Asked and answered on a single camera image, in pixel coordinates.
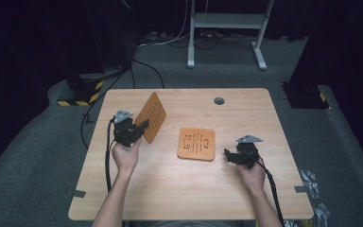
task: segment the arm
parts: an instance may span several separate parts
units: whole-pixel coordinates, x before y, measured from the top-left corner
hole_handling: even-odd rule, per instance
[[[117,165],[118,173],[111,191],[96,215],[93,226],[122,226],[126,191],[132,172],[137,166],[141,141],[141,138],[138,139],[131,148],[126,148],[118,143],[113,147],[112,156]]]
[[[265,170],[256,163],[251,169],[246,169],[243,165],[237,167],[251,195],[259,226],[282,226],[264,191]]]

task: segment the gray carpet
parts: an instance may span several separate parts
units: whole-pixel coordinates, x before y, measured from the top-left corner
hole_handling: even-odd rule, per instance
[[[139,47],[134,58],[155,67],[165,88],[251,88],[269,90],[297,166],[316,174],[319,199],[331,215],[329,226],[363,226],[363,151],[342,115],[330,88],[320,86],[329,110],[295,110],[281,87],[289,81],[306,40],[264,40],[267,71],[258,69],[250,43],[223,43],[196,50],[196,67],[186,68],[187,49],[169,45]],[[202,48],[214,43],[197,41]],[[136,88],[161,88],[155,72],[134,62]],[[114,78],[104,82],[109,88]],[[88,107],[61,107],[56,98],[64,81],[53,86],[51,105],[35,117],[0,158],[0,226],[91,226],[68,218],[86,149],[80,138],[82,114]],[[126,72],[113,89],[132,88]],[[95,121],[102,99],[93,107]],[[95,123],[84,125],[90,142]]]

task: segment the wooden table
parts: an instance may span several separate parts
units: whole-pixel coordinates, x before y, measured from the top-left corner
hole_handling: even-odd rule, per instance
[[[235,152],[235,140],[251,134],[276,182],[286,219],[312,218],[313,210],[285,139],[269,93],[265,89],[163,89],[110,90],[102,105],[77,191],[71,219],[94,219],[107,195],[104,157],[108,122],[118,109],[135,118],[152,92],[167,113],[152,144],[143,141],[139,163],[127,192],[124,220],[159,219],[255,219],[251,198],[234,164],[223,149]],[[223,105],[214,99],[222,97]],[[212,162],[180,159],[177,147],[181,127],[212,129],[216,133],[216,158]],[[111,158],[112,182],[117,168]],[[265,190],[274,205],[268,180]]]

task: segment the dark background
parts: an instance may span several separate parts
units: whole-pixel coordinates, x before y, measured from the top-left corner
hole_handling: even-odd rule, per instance
[[[197,11],[204,11],[204,0],[197,2],[200,1]],[[66,79],[51,48],[52,18],[47,6],[50,2],[0,0],[0,155],[14,136],[48,106],[47,90]],[[184,1],[136,3],[141,34],[152,30],[180,32]],[[56,7],[78,10],[78,15],[84,15],[84,1],[62,4],[66,6]],[[211,0],[208,11],[262,12],[264,9],[265,4],[260,0]],[[86,48],[93,46],[89,21],[78,20],[78,25],[85,35],[75,35],[71,44],[86,42]],[[189,24],[185,27],[183,34],[188,32]],[[307,81],[331,86],[363,148],[363,1],[277,0],[265,37],[282,36],[291,41],[310,37],[298,65],[307,67],[307,73],[293,78],[298,78],[302,86]],[[72,46],[65,47],[71,55]],[[73,62],[72,67],[78,68],[79,64]]]

